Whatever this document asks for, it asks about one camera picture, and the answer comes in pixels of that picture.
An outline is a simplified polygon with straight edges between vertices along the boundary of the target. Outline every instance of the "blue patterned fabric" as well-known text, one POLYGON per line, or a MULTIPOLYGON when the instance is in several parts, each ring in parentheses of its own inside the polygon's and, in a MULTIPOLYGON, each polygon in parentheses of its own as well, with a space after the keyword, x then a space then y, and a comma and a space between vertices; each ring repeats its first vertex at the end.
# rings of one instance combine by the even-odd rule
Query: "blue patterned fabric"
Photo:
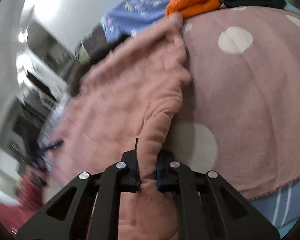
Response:
POLYGON ((108 42, 122 34, 135 36, 142 29, 164 17, 170 0, 124 0, 107 12, 101 25, 108 42))
POLYGON ((300 179, 250 203, 276 228, 285 228, 281 234, 287 233, 285 226, 300 216, 300 179))
POLYGON ((294 224, 297 222, 297 220, 298 220, 298 218, 296 218, 295 220, 292 220, 290 223, 288 223, 285 226, 280 227, 278 229, 281 239, 290 231, 290 229, 294 226, 294 224))

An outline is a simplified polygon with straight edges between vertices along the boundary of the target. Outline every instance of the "ceiling light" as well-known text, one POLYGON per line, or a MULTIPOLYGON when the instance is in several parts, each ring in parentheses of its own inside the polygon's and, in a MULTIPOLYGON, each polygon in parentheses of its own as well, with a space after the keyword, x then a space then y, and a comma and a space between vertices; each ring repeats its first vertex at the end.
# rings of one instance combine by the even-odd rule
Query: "ceiling light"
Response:
POLYGON ((19 41, 21 43, 24 43, 25 41, 27 41, 27 38, 28 38, 28 29, 26 29, 26 31, 25 31, 24 34, 22 32, 22 29, 21 29, 18 38, 19 38, 19 41))
POLYGON ((22 54, 17 57, 16 66, 17 66, 17 72, 20 72, 22 67, 25 67, 26 70, 29 70, 31 72, 34 71, 32 61, 27 54, 22 54))
POLYGON ((22 32, 19 33, 18 38, 19 38, 19 41, 20 41, 21 43, 24 43, 24 42, 26 41, 25 36, 23 35, 22 32))
POLYGON ((32 87, 32 83, 31 81, 27 78, 27 74, 25 71, 22 71, 18 74, 18 83, 19 85, 22 85, 23 82, 28 86, 28 87, 32 87))

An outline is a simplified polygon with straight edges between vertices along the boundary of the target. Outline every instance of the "orange cloth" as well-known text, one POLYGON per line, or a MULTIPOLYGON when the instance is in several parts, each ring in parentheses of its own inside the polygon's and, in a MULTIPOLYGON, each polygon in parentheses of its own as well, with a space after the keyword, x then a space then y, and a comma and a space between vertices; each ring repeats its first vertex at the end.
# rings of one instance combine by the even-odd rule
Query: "orange cloth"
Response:
POLYGON ((174 12, 180 12, 184 19, 198 14, 219 9, 219 0, 171 0, 166 7, 166 16, 174 12))

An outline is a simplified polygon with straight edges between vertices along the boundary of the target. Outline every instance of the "blue floral pattern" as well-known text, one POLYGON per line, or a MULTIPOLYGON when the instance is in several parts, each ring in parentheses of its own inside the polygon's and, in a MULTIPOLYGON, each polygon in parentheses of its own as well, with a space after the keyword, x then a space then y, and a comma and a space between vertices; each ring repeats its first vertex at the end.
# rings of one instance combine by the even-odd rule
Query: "blue floral pattern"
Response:
POLYGON ((107 12, 100 23, 108 42, 122 34, 136 36, 164 16, 170 0, 124 0, 107 12))

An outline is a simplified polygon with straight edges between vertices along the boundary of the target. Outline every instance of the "blue striped fabric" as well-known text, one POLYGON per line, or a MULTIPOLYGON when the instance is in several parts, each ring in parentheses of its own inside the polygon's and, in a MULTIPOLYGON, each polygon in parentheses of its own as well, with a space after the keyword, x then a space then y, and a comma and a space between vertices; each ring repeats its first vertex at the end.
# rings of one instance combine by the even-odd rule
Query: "blue striped fabric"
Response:
POLYGON ((297 220, 298 219, 296 218, 295 220, 292 220, 290 223, 278 229, 281 239, 290 231, 290 229, 294 226, 297 220))
POLYGON ((300 179, 250 203, 276 228, 283 227, 300 216, 300 179))

